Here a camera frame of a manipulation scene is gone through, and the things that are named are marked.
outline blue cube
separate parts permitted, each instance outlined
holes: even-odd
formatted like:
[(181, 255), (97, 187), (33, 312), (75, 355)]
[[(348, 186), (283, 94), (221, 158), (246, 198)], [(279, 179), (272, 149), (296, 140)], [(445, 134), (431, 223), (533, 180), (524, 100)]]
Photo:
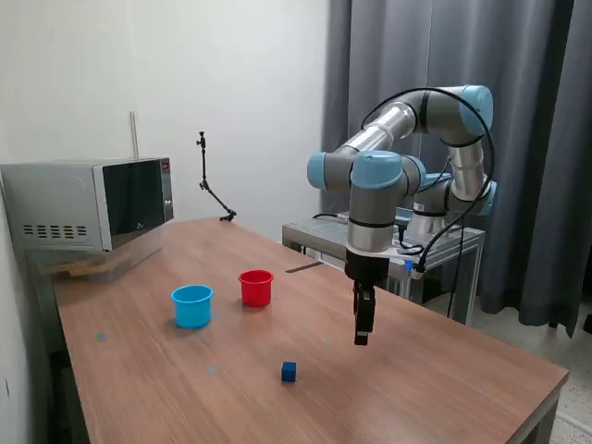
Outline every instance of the blue cube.
[(296, 363), (284, 363), (281, 365), (281, 380), (282, 382), (296, 381)]

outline floor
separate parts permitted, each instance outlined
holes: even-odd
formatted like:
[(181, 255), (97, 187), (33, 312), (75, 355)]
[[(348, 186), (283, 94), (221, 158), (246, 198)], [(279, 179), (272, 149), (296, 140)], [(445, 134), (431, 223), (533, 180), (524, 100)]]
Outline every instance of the floor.
[[(439, 313), (446, 313), (448, 295), (442, 295), (427, 303), (426, 307)], [(592, 302), (583, 302), (580, 309), (579, 326), (592, 313)], [(565, 329), (549, 327), (527, 327), (518, 322), (518, 313), (506, 309), (499, 314), (484, 314), (475, 307), (473, 327), (504, 340), (523, 350), (545, 357), (555, 364), (570, 370), (567, 384), (561, 392), (559, 412), (592, 426), (592, 335), (576, 329), (573, 338)], [(560, 419), (555, 420), (553, 444), (592, 444), (592, 437), (578, 431)]]

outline white wall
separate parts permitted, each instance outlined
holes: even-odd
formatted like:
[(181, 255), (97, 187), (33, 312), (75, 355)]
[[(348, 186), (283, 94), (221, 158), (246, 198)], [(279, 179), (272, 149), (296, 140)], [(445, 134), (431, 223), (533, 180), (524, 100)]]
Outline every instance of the white wall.
[(132, 156), (121, 0), (2, 0), (0, 118), (16, 161)]
[[(10, 160), (0, 121), (0, 162)], [(0, 442), (43, 442), (46, 374), (39, 332), (31, 325), (31, 307), (12, 250), (0, 199)]]
[(320, 151), (328, 0), (131, 0), (140, 146), (169, 155), (176, 219), (222, 216), (279, 240), (314, 214), (306, 164)]

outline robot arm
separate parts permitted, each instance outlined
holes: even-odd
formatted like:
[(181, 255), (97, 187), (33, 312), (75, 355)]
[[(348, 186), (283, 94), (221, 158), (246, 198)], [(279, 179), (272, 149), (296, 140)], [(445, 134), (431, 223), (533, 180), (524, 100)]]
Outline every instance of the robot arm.
[[(493, 102), (488, 88), (470, 85), (442, 90), (462, 97), (491, 125)], [(451, 179), (421, 191), (427, 182), (424, 165), (390, 151), (396, 140), (413, 132), (436, 133), (449, 146)], [(391, 252), (397, 206), (416, 193), (416, 203), (421, 199), (423, 203), (417, 204), (427, 210), (418, 211), (428, 215), (472, 204), (487, 180), (480, 143), (483, 133), (479, 119), (453, 97), (414, 91), (387, 104), (379, 117), (334, 153), (310, 159), (307, 174), (314, 187), (350, 190), (345, 272), (354, 281), (355, 344), (367, 344), (374, 326), (374, 286), (387, 277), (389, 258), (396, 255)], [(487, 190), (487, 195), (474, 210), (487, 207), (493, 192)]]

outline wooden table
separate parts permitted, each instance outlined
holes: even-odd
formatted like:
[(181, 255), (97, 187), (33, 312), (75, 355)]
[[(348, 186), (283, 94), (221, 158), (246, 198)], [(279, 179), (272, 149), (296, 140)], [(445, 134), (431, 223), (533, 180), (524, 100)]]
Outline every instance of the wooden table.
[[(351, 281), (327, 265), (287, 273), (312, 262), (202, 220), (166, 225), (163, 249), (117, 281), (57, 281), (91, 442), (548, 442), (566, 370), (382, 290), (356, 347)], [(253, 268), (275, 274), (264, 309), (240, 302)], [(200, 330), (175, 326), (170, 292), (189, 283), (215, 290)]]

